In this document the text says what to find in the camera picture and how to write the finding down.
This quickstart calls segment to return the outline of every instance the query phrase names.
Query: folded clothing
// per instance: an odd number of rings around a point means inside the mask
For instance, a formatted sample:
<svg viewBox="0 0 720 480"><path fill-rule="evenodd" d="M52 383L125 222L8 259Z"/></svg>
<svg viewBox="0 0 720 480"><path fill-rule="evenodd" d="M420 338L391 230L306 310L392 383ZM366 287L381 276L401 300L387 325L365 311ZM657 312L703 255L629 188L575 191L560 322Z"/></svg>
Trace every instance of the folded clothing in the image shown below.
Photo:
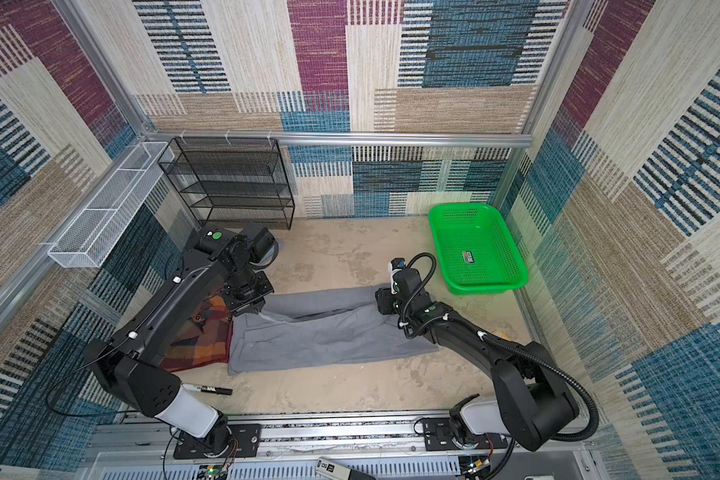
<svg viewBox="0 0 720 480"><path fill-rule="evenodd" d="M270 295L259 314L234 319L229 374L399 359L437 351L405 338L396 315L382 315L384 285Z"/></svg>

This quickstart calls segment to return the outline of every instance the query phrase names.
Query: gray pants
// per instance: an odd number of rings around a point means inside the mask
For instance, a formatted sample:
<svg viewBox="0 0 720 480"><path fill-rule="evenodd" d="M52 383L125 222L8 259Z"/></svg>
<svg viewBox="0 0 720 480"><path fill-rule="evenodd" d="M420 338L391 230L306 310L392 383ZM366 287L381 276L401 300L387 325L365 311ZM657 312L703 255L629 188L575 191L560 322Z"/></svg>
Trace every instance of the gray pants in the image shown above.
<svg viewBox="0 0 720 480"><path fill-rule="evenodd" d="M234 319L230 375L377 362L436 351L424 338L406 339L397 328L398 316L378 312L374 294L382 287L268 296L261 313Z"/></svg>

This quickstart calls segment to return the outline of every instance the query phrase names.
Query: black wire rack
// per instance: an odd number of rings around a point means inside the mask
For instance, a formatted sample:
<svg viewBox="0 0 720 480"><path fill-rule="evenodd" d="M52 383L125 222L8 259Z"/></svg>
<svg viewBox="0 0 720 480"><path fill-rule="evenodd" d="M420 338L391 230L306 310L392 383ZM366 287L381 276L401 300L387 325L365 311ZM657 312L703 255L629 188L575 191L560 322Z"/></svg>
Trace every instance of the black wire rack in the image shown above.
<svg viewBox="0 0 720 480"><path fill-rule="evenodd" d="M174 138L169 148L176 158L160 168L203 226L291 228L293 193L277 140Z"/></svg>

